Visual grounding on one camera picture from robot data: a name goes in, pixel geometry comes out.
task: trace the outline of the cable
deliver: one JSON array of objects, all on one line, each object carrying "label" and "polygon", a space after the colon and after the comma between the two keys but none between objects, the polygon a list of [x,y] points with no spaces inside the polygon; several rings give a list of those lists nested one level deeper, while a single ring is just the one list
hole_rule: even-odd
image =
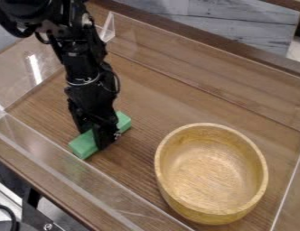
[{"label": "cable", "polygon": [[11,228],[10,228],[10,231],[18,231],[19,230],[19,226],[18,226],[18,220],[17,220],[17,216],[14,214],[14,212],[11,211],[11,209],[6,206],[2,206],[0,205],[0,209],[5,210],[10,217],[11,217]]}]

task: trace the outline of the green block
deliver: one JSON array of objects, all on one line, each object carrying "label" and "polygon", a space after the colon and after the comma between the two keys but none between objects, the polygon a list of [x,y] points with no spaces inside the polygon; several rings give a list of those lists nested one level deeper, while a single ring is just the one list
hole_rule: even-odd
[{"label": "green block", "polygon": [[[122,113],[117,112],[120,119],[118,129],[124,134],[132,128],[132,119]],[[94,131],[89,130],[86,133],[81,134],[70,143],[69,148],[73,153],[82,159],[88,159],[96,152],[100,151],[100,147],[96,145],[94,141]]]}]

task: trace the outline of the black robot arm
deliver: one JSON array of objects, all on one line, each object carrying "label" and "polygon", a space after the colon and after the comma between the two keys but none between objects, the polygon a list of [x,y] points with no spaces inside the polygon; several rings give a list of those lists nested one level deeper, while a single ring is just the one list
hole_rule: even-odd
[{"label": "black robot arm", "polygon": [[66,67],[69,111],[81,133],[94,130],[104,150],[120,137],[113,107],[120,79],[105,62],[101,40],[85,0],[0,0],[0,24],[17,37],[36,34]]}]

